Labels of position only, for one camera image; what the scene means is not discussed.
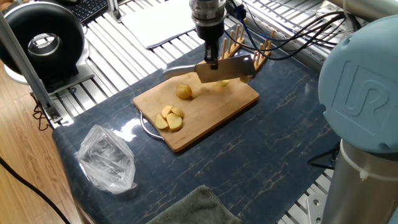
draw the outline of peeled potato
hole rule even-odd
[[[184,112],[180,108],[173,107],[172,112],[178,115],[179,117],[184,117]]]
[[[173,106],[165,106],[165,107],[163,107],[163,109],[162,109],[162,117],[164,119],[166,119],[166,116],[170,113],[170,111],[172,110],[172,107]]]
[[[166,116],[167,123],[171,131],[178,131],[182,127],[182,118],[170,113]]]
[[[250,78],[247,75],[243,75],[241,76],[241,78],[239,79],[239,81],[243,82],[243,83],[247,83],[250,80]]]
[[[184,83],[180,83],[177,85],[175,90],[177,96],[183,100],[187,100],[192,97],[192,89],[190,86]]]
[[[160,114],[158,114],[156,116],[155,126],[159,129],[165,129],[169,126],[169,124],[167,124],[166,120]]]
[[[219,81],[218,83],[221,85],[221,87],[224,87],[228,84],[228,82],[229,82],[229,80],[222,80],[222,81]]]

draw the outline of plastic bag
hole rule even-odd
[[[106,128],[94,125],[81,143],[76,158],[100,190],[120,194],[137,187],[133,182],[134,154],[119,136]]]

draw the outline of metal wire handle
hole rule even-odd
[[[147,128],[145,128],[145,126],[144,126],[144,117],[143,117],[141,111],[140,111],[140,113],[141,113],[141,119],[140,119],[140,121],[141,121],[141,126],[142,126],[142,128],[144,128],[144,131],[145,131],[150,137],[153,137],[153,138],[156,138],[156,139],[158,139],[158,140],[163,140],[163,141],[164,141],[164,138],[163,138],[162,136],[158,136],[158,135],[156,135],[156,134],[153,134],[153,133],[151,133],[150,131],[148,131]]]

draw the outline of gray towel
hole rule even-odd
[[[242,224],[242,221],[202,185],[147,224]]]

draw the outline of ur logo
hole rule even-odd
[[[360,65],[346,62],[332,108],[371,134],[383,127],[392,110],[391,90],[397,84]]]

